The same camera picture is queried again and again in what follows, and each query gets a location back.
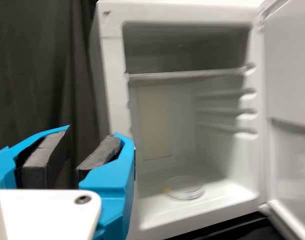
screw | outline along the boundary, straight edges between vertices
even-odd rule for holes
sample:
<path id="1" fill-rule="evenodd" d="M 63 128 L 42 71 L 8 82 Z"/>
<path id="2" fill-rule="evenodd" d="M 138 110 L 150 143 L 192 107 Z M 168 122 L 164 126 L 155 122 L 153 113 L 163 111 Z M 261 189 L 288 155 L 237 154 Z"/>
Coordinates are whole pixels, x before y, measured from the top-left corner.
<path id="1" fill-rule="evenodd" d="M 82 195 L 80 197 L 77 197 L 76 200 L 74 201 L 75 204 L 82 205 L 90 202 L 92 198 L 87 195 Z"/>

beige panel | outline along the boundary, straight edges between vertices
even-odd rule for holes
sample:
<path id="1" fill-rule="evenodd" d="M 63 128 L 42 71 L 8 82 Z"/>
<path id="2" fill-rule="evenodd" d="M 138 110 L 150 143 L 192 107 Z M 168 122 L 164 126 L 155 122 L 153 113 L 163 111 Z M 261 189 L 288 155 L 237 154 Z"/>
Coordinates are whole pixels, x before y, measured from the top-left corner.
<path id="1" fill-rule="evenodd" d="M 170 156 L 168 87 L 138 87 L 138 107 L 143 158 Z"/>

black curtain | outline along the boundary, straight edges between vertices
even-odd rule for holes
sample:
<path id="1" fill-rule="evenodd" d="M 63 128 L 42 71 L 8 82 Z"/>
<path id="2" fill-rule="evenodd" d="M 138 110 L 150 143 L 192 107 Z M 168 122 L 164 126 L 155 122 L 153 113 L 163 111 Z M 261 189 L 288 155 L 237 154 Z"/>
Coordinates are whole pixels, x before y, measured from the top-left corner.
<path id="1" fill-rule="evenodd" d="M 0 149 L 66 124 L 76 163 L 99 145 L 88 58 L 94 6 L 0 0 Z"/>

black floor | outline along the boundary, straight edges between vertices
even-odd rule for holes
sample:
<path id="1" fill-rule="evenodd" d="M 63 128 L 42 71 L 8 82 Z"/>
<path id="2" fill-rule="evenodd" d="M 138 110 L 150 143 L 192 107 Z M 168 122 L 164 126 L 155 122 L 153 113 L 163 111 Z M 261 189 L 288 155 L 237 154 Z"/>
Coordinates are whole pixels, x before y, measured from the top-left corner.
<path id="1" fill-rule="evenodd" d="M 256 212 L 168 240 L 284 240 L 269 220 Z"/>

gray foam pad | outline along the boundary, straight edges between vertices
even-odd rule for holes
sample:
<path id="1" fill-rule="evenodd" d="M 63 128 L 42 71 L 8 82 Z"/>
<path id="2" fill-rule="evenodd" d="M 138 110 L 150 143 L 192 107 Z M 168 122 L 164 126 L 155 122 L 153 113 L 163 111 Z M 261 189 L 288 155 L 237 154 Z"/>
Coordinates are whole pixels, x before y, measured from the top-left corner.
<path id="1" fill-rule="evenodd" d="M 21 169 L 24 189 L 52 189 L 55 187 L 64 165 L 71 159 L 68 133 L 69 129 L 48 135 L 26 159 Z M 69 179 L 65 179 L 65 181 L 66 188 L 73 186 L 72 177 L 71 181 Z"/>
<path id="2" fill-rule="evenodd" d="M 121 147 L 121 140 L 118 137 L 106 136 L 96 150 L 76 168 L 77 181 L 83 180 L 90 170 L 113 160 L 114 156 L 121 150 Z"/>

